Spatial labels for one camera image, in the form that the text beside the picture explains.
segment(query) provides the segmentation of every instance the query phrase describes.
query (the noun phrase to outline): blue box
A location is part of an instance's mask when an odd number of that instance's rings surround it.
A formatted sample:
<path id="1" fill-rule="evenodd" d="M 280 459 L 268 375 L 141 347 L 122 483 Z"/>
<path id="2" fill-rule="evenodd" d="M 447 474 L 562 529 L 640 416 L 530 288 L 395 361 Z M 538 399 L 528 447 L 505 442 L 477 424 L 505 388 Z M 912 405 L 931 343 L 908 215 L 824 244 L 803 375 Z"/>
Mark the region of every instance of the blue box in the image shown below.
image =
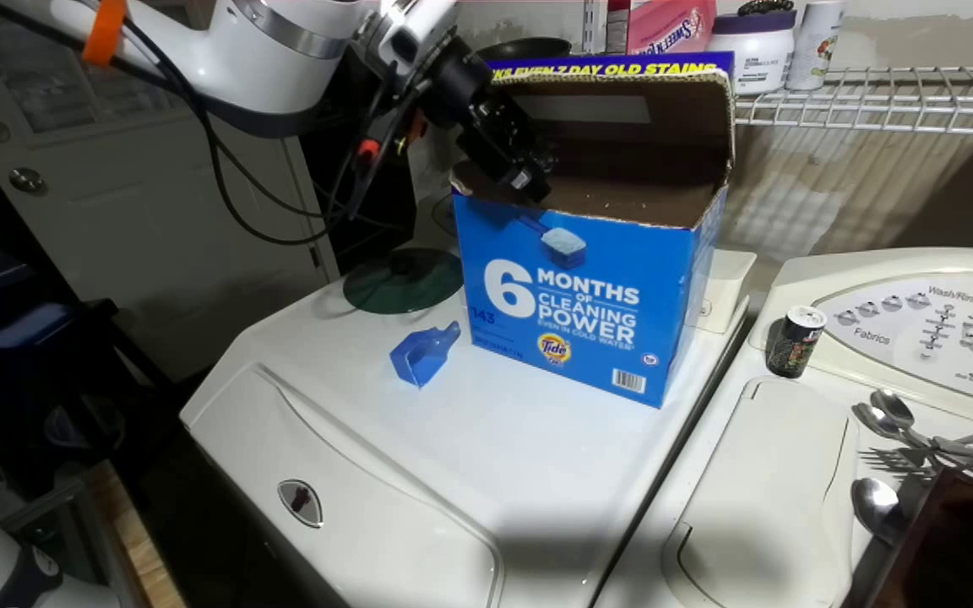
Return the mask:
<path id="1" fill-rule="evenodd" d="M 474 165 L 452 171 L 481 347 L 661 405 L 700 315 L 733 157 L 727 70 L 700 58 L 496 70 L 556 144 L 556 171 L 545 207 L 510 199 Z"/>

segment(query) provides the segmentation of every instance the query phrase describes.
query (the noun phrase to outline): metal rack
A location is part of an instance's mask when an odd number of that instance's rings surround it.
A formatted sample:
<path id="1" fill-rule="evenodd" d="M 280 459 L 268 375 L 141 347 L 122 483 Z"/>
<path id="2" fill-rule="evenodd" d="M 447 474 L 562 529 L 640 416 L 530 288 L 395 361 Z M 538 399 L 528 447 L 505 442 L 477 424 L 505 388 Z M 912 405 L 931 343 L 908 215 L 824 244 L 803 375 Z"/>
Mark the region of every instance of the metal rack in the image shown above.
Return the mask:
<path id="1" fill-rule="evenodd" d="M 821 92 L 735 99 L 735 125 L 973 134 L 973 66 L 834 70 Z"/>

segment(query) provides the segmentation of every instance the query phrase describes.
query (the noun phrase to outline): washing machine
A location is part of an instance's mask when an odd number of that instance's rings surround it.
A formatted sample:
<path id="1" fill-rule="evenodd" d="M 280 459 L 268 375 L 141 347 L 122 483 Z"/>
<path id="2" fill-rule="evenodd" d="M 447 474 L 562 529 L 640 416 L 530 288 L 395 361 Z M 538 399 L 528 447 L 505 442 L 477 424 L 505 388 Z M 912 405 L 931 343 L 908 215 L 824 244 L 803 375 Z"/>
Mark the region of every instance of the washing machine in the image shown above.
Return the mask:
<path id="1" fill-rule="evenodd" d="M 751 267 L 713 254 L 661 407 L 471 343 L 463 292 L 365 315 L 330 282 L 242 331 L 184 421 L 349 605 L 587 605 L 739 343 Z M 452 321 L 438 375 L 401 381 L 387 352 Z"/>
<path id="2" fill-rule="evenodd" d="M 801 378 L 768 372 L 793 303 L 828 315 Z M 841 605 L 867 548 L 852 481 L 898 483 L 852 405 L 898 392 L 926 437 L 973 433 L 973 250 L 877 250 L 785 262 L 680 462 L 599 605 Z"/>

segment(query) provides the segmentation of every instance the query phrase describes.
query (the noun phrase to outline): wire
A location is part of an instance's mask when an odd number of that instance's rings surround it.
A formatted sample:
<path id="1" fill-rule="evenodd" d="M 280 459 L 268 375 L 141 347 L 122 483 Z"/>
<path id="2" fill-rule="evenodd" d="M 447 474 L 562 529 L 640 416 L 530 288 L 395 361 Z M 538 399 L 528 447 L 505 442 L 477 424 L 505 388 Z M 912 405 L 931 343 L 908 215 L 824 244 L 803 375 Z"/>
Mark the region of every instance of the wire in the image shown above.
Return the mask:
<path id="1" fill-rule="evenodd" d="M 203 107 L 203 99 L 194 92 L 194 85 L 184 76 L 184 70 L 167 58 L 167 49 L 134 23 L 134 19 L 124 19 L 124 31 L 157 58 L 157 66 L 160 74 L 186 99 L 188 110 L 196 113 L 196 121 L 203 125 L 205 131 L 205 147 L 208 147 L 208 162 L 212 162 L 212 171 L 217 171 L 217 188 L 218 188 L 218 202 L 225 207 L 225 211 L 235 220 L 239 229 L 247 229 L 251 236 L 262 241 L 262 244 L 274 244 L 274 245 L 307 245 L 307 244 L 316 244 L 328 236 L 328 229 L 316 229 L 310 236 L 270 236 L 262 229 L 257 229 L 231 199 L 225 193 L 225 175 L 222 175 L 222 162 L 218 162 L 218 152 L 247 175 L 251 184 L 257 184 L 268 199 L 278 202 L 278 196 L 270 196 L 270 188 L 260 184 L 260 180 L 253 171 L 247 171 L 247 165 L 222 144 L 222 139 L 217 134 L 205 107 Z"/>

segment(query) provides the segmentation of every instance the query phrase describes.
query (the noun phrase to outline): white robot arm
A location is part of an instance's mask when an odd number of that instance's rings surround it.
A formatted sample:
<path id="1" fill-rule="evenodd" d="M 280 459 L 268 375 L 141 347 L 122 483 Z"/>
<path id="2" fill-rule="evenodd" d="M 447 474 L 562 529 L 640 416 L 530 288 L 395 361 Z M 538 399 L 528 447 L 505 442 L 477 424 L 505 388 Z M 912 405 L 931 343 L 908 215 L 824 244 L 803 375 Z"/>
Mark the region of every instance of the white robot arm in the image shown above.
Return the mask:
<path id="1" fill-rule="evenodd" d="M 96 8 L 97 0 L 0 0 L 0 10 L 75 41 L 89 38 Z M 486 92 L 486 65 L 457 38 L 457 0 L 217 0 L 208 31 L 128 0 L 128 19 L 218 119 L 257 134 L 297 134 L 352 47 L 387 92 L 372 125 L 391 134 L 421 107 L 434 125 L 463 128 L 457 142 L 489 180 L 530 199 L 546 196 L 534 128 L 506 94 Z M 160 58 L 133 31 L 119 58 L 160 70 Z"/>

